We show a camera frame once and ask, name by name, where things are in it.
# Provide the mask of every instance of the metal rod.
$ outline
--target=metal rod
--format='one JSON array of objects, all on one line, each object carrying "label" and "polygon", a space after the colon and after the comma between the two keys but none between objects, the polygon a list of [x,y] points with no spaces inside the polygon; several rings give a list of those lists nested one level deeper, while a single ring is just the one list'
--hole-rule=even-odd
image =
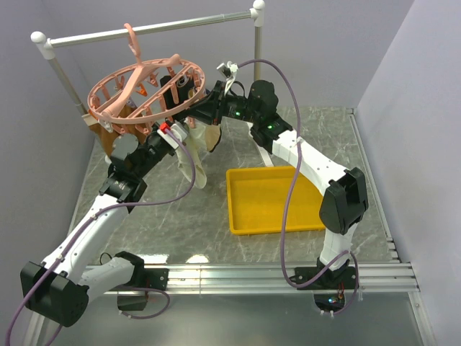
[{"label": "metal rod", "polygon": [[[136,35],[144,35],[144,34],[151,34],[153,32],[184,29],[186,27],[198,27],[200,25],[210,25],[210,24],[216,24],[216,23],[222,23],[222,22],[229,22],[231,20],[248,19],[248,18],[251,18],[250,11],[236,12],[236,13],[230,13],[230,14],[218,14],[218,15],[209,16],[209,17],[178,20],[175,22],[145,25],[142,27],[134,27],[133,31],[136,33]],[[81,43],[112,40],[112,39],[120,38],[120,37],[128,37],[128,30],[119,29],[119,30],[112,30],[112,31],[95,32],[95,33],[86,34],[86,35],[54,38],[54,39],[49,39],[48,43],[52,47],[57,48],[57,47],[65,47],[67,45],[79,45]]]},{"label": "metal rod", "polygon": [[[254,58],[261,58],[262,27],[254,27]],[[261,63],[254,64],[254,80],[261,79]]]},{"label": "metal rod", "polygon": [[80,97],[77,95],[77,92],[73,88],[71,81],[69,81],[69,78],[66,76],[66,73],[63,71],[63,68],[59,64],[58,60],[56,58],[53,58],[53,59],[48,60],[48,63],[51,65],[54,72],[56,73],[59,80],[61,81],[64,89],[67,91],[67,93],[71,97],[77,110],[80,112],[81,115],[85,115],[87,113],[86,108],[83,105]]}]

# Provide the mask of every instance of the red clip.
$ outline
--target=red clip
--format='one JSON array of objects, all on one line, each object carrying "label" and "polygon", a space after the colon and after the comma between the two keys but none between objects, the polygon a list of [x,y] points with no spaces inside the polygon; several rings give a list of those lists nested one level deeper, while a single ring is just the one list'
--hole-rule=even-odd
[{"label": "red clip", "polygon": [[160,125],[160,131],[163,132],[163,133],[166,133],[166,130],[170,130],[170,127],[167,123],[163,123]]}]

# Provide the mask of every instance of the glass panel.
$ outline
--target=glass panel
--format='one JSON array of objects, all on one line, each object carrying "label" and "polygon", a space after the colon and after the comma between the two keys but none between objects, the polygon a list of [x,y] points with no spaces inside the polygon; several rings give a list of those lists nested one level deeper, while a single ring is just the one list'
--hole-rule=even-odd
[{"label": "glass panel", "polygon": [[[164,303],[156,297],[149,314]],[[422,346],[408,294],[368,294],[335,316],[320,316],[311,294],[174,296],[170,308],[148,321],[117,314],[115,296],[93,302],[64,328],[56,346]]]}]

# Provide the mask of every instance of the beige cloth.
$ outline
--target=beige cloth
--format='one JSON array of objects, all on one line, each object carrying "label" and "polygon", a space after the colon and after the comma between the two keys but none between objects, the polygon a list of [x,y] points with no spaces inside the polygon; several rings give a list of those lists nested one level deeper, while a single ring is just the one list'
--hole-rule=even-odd
[{"label": "beige cloth", "polygon": [[[211,151],[215,147],[220,136],[219,125],[206,125],[200,121],[195,121],[195,127],[190,128],[185,125],[189,136],[186,138],[185,144],[188,152],[190,152],[195,165],[195,183],[194,186],[202,189],[207,184],[207,175],[202,167],[202,162],[199,157],[199,148],[206,151]],[[192,181],[192,168],[187,155],[178,148],[176,150],[178,157],[178,169],[189,181]]]}]

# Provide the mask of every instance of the vertical metal pole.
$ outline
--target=vertical metal pole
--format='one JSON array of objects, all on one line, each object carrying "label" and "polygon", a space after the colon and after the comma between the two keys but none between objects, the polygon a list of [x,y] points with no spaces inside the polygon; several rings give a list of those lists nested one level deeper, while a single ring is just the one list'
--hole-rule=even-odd
[{"label": "vertical metal pole", "polygon": [[69,78],[66,76],[66,73],[64,72],[63,68],[59,64],[58,60],[56,58],[53,58],[53,59],[48,60],[48,63],[50,64],[54,72],[56,73],[56,76],[58,76],[64,89],[67,91],[67,93],[71,97],[77,110],[80,112],[81,115],[85,115],[87,113],[86,108],[83,105],[80,97],[77,95],[77,92],[73,88],[71,81],[69,81]]},{"label": "vertical metal pole", "polygon": [[[254,27],[254,58],[261,59],[262,27]],[[261,63],[254,64],[254,80],[261,79]]]}]

